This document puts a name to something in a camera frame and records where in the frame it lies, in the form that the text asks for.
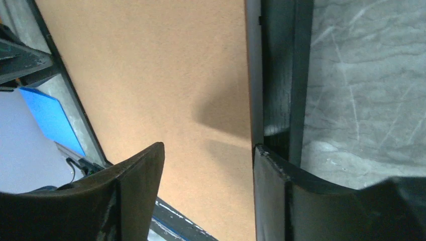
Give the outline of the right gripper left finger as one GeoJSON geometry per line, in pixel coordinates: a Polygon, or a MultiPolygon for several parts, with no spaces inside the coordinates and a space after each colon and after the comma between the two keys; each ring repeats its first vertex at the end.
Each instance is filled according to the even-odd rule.
{"type": "Polygon", "coordinates": [[[165,161],[156,142],[56,190],[1,194],[1,240],[146,240],[165,161]]]}

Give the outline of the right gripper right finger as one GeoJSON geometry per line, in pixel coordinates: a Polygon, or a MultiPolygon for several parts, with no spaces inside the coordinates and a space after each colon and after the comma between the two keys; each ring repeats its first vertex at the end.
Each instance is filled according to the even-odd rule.
{"type": "Polygon", "coordinates": [[[343,187],[254,148],[257,240],[425,240],[425,178],[343,187]]]}

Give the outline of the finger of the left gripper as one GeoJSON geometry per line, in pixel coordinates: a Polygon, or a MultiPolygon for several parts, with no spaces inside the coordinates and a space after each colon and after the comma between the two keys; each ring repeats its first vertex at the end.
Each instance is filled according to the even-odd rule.
{"type": "Polygon", "coordinates": [[[37,87],[55,77],[51,54],[30,48],[1,24],[1,92],[37,87]]]}

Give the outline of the brown backing board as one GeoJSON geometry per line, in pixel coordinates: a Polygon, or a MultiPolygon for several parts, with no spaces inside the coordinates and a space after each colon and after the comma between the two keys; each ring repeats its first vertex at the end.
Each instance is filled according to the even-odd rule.
{"type": "Polygon", "coordinates": [[[106,159],[165,145],[159,197],[255,240],[244,1],[37,1],[106,159]]]}

